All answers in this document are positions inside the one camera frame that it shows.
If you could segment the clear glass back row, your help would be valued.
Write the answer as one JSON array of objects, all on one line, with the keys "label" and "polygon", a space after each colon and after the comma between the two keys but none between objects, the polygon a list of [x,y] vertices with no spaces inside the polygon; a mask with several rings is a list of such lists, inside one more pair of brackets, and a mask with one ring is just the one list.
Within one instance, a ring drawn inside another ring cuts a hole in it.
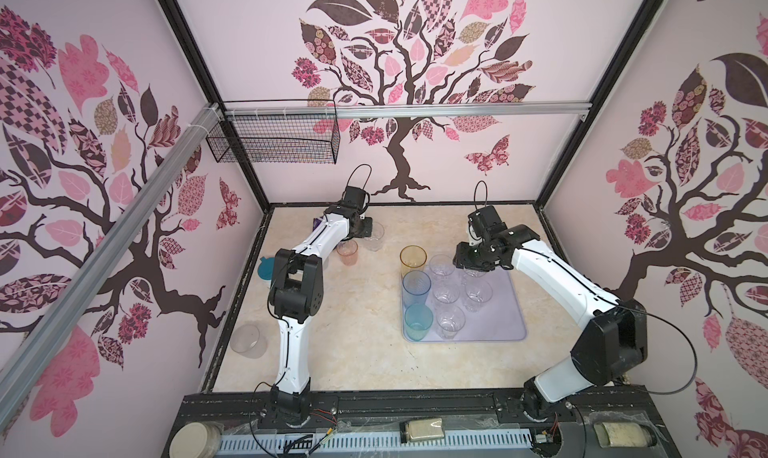
[{"label": "clear glass back row", "polygon": [[463,306],[470,313],[481,310],[493,297],[493,289],[485,279],[467,279],[463,287]]}]

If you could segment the lilac plastic tray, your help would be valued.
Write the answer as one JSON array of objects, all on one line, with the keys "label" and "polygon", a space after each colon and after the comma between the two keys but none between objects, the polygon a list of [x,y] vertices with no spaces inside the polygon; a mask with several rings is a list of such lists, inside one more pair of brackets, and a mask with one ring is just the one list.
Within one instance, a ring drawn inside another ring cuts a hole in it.
[{"label": "lilac plastic tray", "polygon": [[[432,286],[438,281],[431,277],[430,271],[426,271],[431,278]],[[427,336],[419,342],[413,342],[406,338],[404,333],[403,315],[405,308],[402,305],[401,287],[401,330],[403,338],[410,343],[461,343],[461,342],[518,342],[527,336],[526,325],[516,297],[516,293],[509,274],[504,270],[496,270],[485,277],[493,289],[493,297],[481,310],[476,313],[468,312],[463,306],[464,287],[466,280],[462,278],[462,271],[455,273],[446,281],[455,283],[460,289],[460,296],[456,303],[450,304],[460,307],[466,315],[466,326],[453,340],[443,340],[437,333],[435,311],[443,304],[436,303],[432,298],[432,287],[425,303],[433,313],[432,327]]]}]

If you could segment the clear ribbed glass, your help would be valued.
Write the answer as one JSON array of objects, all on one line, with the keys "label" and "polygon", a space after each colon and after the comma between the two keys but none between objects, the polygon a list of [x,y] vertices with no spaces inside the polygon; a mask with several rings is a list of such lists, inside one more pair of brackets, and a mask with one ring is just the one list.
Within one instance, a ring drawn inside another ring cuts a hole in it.
[{"label": "clear ribbed glass", "polygon": [[441,280],[432,286],[431,294],[436,303],[450,305],[458,301],[460,289],[451,281]]},{"label": "clear ribbed glass", "polygon": [[466,326],[464,311],[455,305],[441,305],[436,308],[437,333],[443,340],[453,340]]}]

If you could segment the yellow tall glass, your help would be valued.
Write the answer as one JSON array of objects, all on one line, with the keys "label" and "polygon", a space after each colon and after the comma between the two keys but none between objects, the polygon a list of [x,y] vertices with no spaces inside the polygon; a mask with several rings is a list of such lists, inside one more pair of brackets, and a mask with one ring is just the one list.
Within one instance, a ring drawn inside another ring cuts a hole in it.
[{"label": "yellow tall glass", "polygon": [[401,276],[412,271],[422,271],[428,261],[427,252],[418,245],[408,245],[399,254]]}]

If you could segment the blue tall glass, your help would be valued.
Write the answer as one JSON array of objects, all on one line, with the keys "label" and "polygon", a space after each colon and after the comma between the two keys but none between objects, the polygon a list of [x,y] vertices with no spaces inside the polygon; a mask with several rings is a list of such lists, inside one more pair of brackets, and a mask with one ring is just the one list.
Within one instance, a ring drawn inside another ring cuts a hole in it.
[{"label": "blue tall glass", "polygon": [[429,275],[421,270],[408,272],[401,281],[402,305],[405,309],[413,305],[424,305],[432,287]]}]

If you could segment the teal frosted glass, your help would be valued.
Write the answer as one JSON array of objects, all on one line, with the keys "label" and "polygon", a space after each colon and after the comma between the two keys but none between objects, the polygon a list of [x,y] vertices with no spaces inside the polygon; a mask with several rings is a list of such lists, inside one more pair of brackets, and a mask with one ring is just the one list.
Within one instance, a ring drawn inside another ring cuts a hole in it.
[{"label": "teal frosted glass", "polygon": [[404,333],[410,341],[422,341],[429,333],[432,323],[433,313],[425,304],[413,304],[404,312]]}]

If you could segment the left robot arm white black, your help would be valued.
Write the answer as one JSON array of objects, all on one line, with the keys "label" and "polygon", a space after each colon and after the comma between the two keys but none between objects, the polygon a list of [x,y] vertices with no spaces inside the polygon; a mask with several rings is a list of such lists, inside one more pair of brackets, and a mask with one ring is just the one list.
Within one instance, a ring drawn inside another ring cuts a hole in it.
[{"label": "left robot arm white black", "polygon": [[371,235],[369,203],[367,191],[348,185],[306,239],[275,254],[267,305],[278,323],[280,344],[270,400],[293,425],[305,423],[311,412],[309,326],[323,302],[325,262],[338,245]]}]

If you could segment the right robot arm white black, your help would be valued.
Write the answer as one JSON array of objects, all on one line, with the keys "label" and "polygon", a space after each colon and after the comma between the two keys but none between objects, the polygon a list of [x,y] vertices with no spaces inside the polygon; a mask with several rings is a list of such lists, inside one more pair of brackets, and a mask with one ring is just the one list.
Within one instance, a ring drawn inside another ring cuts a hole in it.
[{"label": "right robot arm white black", "polygon": [[648,320],[671,323],[634,299],[621,300],[577,272],[525,225],[507,226],[493,206],[468,215],[469,240],[456,246],[459,269],[516,270],[528,276],[569,314],[581,334],[568,357],[527,380],[520,408],[543,422],[552,408],[592,387],[613,382],[648,358]]}]

